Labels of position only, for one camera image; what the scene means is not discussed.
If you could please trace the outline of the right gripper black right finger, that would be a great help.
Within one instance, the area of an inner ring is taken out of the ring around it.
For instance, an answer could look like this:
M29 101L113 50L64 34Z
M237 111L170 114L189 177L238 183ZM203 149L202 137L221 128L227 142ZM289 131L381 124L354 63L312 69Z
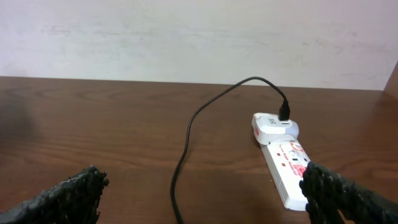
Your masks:
M309 162L299 182L311 223L397 224L397 204L352 180Z

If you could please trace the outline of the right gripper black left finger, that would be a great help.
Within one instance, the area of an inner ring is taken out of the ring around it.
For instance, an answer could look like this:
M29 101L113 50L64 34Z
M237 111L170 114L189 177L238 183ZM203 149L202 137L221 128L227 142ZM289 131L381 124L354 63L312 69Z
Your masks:
M1 213L3 224L96 224L107 173L89 166L54 187Z

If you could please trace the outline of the white USB charger adapter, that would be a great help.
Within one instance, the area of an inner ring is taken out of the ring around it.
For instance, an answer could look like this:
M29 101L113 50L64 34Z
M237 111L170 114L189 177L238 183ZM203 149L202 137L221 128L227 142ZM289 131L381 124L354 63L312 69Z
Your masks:
M299 126L295 121L280 121L276 114L255 113L251 124L260 145L283 144L296 141L299 136Z

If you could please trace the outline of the white power strip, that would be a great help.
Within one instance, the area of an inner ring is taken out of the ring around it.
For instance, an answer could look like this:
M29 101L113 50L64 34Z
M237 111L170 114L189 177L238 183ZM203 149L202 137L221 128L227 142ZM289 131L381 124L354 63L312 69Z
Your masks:
M286 209L305 211L308 203L299 186L310 158L298 141L262 145L262 152Z

